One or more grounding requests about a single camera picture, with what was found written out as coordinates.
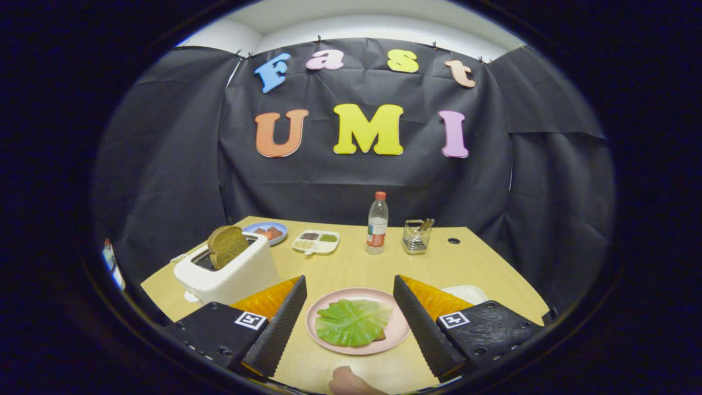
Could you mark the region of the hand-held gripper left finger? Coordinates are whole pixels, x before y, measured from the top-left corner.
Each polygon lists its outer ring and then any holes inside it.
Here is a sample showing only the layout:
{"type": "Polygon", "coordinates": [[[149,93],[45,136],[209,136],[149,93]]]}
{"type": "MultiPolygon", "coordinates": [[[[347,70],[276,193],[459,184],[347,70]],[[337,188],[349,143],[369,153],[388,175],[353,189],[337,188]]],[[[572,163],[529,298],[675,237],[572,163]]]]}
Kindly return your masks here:
{"type": "Polygon", "coordinates": [[[305,275],[233,305],[209,302],[165,331],[193,353],[230,371],[273,377],[308,297],[305,275]]]}

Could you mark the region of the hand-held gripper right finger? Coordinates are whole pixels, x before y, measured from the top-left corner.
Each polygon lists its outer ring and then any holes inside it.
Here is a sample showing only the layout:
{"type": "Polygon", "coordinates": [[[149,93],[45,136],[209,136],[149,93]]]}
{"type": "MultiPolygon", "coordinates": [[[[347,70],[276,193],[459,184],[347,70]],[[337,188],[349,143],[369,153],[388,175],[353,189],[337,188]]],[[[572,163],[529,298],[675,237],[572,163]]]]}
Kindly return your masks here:
{"type": "Polygon", "coordinates": [[[439,382],[493,368],[542,329],[501,303],[470,305],[403,275],[393,297],[439,382]]]}

